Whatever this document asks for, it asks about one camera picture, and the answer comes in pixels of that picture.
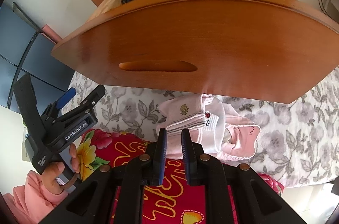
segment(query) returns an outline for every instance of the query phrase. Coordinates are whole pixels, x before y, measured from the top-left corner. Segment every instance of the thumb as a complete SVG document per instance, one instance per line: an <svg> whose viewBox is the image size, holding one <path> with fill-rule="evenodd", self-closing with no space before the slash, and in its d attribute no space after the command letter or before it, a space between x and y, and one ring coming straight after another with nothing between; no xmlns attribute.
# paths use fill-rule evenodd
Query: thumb
<svg viewBox="0 0 339 224"><path fill-rule="evenodd" d="M41 175L42 184L52 194L58 195L63 189L55 179L63 172L65 166L62 162L50 163Z"/></svg>

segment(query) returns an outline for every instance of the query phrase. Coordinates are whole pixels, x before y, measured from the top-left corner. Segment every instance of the blue gripper pad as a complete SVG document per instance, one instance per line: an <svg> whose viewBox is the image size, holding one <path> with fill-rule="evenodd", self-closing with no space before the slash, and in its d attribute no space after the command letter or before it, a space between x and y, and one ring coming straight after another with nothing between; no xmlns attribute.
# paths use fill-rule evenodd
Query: blue gripper pad
<svg viewBox="0 0 339 224"><path fill-rule="evenodd" d="M67 92L62 95L57 101L56 108L62 109L76 94L76 90L74 87L71 87Z"/></svg>
<svg viewBox="0 0 339 224"><path fill-rule="evenodd" d="M197 158L189 134L189 129L183 129L181 132L181 148L187 184L196 186L198 176Z"/></svg>
<svg viewBox="0 0 339 224"><path fill-rule="evenodd" d="M160 129L157 146L155 148L155 153L153 157L154 186L162 185L162 181L165 175L166 151L167 151L167 131L166 129Z"/></svg>

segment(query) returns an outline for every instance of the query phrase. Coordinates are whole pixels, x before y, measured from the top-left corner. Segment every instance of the yellow flower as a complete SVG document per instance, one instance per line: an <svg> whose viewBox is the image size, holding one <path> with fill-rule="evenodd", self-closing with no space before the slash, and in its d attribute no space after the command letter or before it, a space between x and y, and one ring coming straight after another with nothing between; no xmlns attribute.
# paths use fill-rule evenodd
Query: yellow flower
<svg viewBox="0 0 339 224"><path fill-rule="evenodd" d="M87 138L84 143L81 143L77 149L77 155L80 161L80 176L81 180L84 181L88 176L94 172L94 168L90 165L96 155L95 146L91 146L91 139Z"/></svg>

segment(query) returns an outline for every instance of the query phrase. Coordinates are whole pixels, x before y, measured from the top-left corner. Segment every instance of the pink shirt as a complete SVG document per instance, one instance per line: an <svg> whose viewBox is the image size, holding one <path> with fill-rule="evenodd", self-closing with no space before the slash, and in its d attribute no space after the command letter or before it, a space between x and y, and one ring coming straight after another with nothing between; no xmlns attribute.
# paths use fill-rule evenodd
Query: pink shirt
<svg viewBox="0 0 339 224"><path fill-rule="evenodd" d="M30 171L24 186L13 188L13 195L3 197L20 224L39 223L67 196L63 191L59 195L50 193L41 182L41 177Z"/></svg>

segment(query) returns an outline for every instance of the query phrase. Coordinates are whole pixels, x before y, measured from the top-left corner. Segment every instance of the person's arm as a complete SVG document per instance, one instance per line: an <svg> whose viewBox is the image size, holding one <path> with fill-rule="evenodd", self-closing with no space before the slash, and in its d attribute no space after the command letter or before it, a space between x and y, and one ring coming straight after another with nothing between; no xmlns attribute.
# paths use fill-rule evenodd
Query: person's arm
<svg viewBox="0 0 339 224"><path fill-rule="evenodd" d="M75 145L71 145L72 166L80 171ZM67 196L55 181L65 166L61 162L51 163L42 175L30 171L24 186L13 188L13 195L5 194L4 199L20 224L39 223Z"/></svg>

